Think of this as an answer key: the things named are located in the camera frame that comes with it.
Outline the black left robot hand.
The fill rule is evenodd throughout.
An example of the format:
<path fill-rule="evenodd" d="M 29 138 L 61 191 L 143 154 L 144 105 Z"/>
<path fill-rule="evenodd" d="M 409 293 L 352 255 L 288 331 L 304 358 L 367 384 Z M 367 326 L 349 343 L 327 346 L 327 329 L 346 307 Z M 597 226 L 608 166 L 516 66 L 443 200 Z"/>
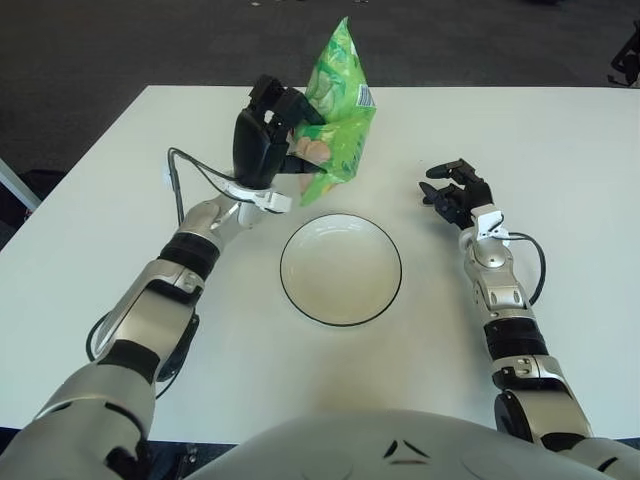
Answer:
<path fill-rule="evenodd" d="M 260 76 L 239 113 L 233 138 L 233 176 L 253 190 L 271 187 L 278 174 L 315 174 L 325 169 L 289 152 L 288 135 L 306 122 L 323 125 L 324 118 L 295 88 L 277 78 Z"/>

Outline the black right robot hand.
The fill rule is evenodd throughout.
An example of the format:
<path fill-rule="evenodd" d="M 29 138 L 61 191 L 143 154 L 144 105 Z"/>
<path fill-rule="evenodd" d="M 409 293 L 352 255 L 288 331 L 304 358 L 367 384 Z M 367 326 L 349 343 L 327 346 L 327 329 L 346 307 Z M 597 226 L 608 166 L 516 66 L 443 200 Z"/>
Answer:
<path fill-rule="evenodd" d="M 423 192 L 423 204 L 431 205 L 441 218 L 461 230 L 473 226 L 471 211 L 474 208 L 493 203 L 489 184 L 477 176 L 474 167 L 464 159 L 432 167 L 425 175 L 428 179 L 451 180 L 443 188 L 424 181 L 418 185 Z"/>

